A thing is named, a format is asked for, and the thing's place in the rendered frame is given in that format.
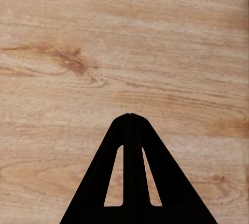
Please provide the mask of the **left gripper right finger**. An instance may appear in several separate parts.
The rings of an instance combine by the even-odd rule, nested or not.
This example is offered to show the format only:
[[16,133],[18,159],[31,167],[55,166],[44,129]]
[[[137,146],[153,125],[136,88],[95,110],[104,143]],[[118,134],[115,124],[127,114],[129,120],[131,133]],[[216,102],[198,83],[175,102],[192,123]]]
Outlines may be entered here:
[[[138,224],[218,224],[149,121],[130,120]],[[150,203],[142,148],[162,206]]]

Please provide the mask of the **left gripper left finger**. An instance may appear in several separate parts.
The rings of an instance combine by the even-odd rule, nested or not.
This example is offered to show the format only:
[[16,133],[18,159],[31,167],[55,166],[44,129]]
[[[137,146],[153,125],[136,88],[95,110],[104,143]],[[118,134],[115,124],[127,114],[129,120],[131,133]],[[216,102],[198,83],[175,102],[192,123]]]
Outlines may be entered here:
[[[104,206],[123,145],[123,205]],[[60,224],[138,224],[130,114],[113,120]]]

